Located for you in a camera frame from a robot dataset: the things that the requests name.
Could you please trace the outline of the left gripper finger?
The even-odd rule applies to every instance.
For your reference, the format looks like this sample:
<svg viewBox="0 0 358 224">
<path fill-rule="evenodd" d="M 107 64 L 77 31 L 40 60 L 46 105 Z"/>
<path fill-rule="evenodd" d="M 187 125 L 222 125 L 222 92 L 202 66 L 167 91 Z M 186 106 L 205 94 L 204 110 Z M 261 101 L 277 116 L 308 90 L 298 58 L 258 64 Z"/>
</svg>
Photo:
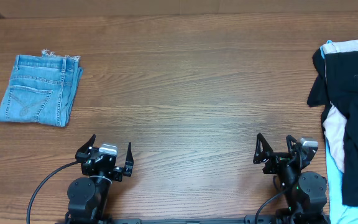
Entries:
<svg viewBox="0 0 358 224">
<path fill-rule="evenodd" d="M 126 161 L 123 170 L 123 176 L 130 177 L 134 167 L 134 159 L 131 151 L 131 142 L 128 144 Z"/>
<path fill-rule="evenodd" d="M 93 144 L 96 140 L 96 135 L 92 135 L 91 138 L 86 142 L 84 143 L 76 152 L 76 154 L 85 154 L 89 151 L 89 148 L 93 147 Z"/>
</svg>

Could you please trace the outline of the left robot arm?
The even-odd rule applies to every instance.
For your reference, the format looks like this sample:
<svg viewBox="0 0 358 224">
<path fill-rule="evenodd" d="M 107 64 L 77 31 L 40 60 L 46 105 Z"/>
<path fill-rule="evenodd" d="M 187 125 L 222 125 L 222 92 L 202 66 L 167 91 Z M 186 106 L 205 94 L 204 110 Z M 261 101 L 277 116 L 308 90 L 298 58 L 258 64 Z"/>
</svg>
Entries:
<svg viewBox="0 0 358 224">
<path fill-rule="evenodd" d="M 113 182 L 120 182 L 124 176 L 130 177 L 134 167 L 131 145 L 128 145 L 124 166 L 116 165 L 117 146 L 104 143 L 99 147 L 93 144 L 96 136 L 82 145 L 75 154 L 84 175 L 74 180 L 68 187 L 68 212 L 65 223 L 113 223 L 105 214 L 109 190 Z"/>
</svg>

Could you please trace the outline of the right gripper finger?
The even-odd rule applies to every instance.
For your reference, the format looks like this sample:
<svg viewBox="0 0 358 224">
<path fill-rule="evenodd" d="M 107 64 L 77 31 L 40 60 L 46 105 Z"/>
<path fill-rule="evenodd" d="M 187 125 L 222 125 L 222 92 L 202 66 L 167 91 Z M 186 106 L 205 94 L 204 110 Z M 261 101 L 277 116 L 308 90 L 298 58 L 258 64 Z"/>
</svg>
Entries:
<svg viewBox="0 0 358 224">
<path fill-rule="evenodd" d="M 273 149 L 270 144 L 264 138 L 262 133 L 259 133 L 256 137 L 256 147 L 253 158 L 254 164 L 260 164 L 266 162 L 273 157 Z"/>
<path fill-rule="evenodd" d="M 293 146 L 297 143 L 297 140 L 292 135 L 287 135 L 285 139 L 287 143 L 288 152 L 292 153 Z"/>
</svg>

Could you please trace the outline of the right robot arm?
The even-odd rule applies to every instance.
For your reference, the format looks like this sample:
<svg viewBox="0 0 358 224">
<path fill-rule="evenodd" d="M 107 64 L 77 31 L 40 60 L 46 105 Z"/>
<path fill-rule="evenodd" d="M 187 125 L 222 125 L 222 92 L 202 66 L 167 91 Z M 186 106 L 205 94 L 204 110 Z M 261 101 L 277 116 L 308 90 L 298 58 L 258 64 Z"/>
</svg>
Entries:
<svg viewBox="0 0 358 224">
<path fill-rule="evenodd" d="M 323 208 L 328 198 L 328 181 L 322 175 L 303 169 L 310 165 L 318 150 L 318 141 L 312 138 L 286 138 L 287 152 L 274 152 L 270 144 L 259 133 L 256 137 L 254 164 L 263 163 L 264 174 L 273 176 L 277 194 L 264 202 L 254 215 L 252 223 L 329 223 Z M 271 202 L 285 197 L 286 208 L 278 209 L 268 218 L 260 216 Z"/>
</svg>

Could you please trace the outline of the black shorts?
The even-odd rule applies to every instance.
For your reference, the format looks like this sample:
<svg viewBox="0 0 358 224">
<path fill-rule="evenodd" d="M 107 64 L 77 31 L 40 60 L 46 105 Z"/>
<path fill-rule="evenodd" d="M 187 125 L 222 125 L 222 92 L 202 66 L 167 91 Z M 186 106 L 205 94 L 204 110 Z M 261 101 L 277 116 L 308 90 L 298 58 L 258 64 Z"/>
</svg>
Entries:
<svg viewBox="0 0 358 224">
<path fill-rule="evenodd" d="M 329 99 L 347 119 L 342 202 L 358 207 L 358 52 L 327 54 L 325 62 Z"/>
</svg>

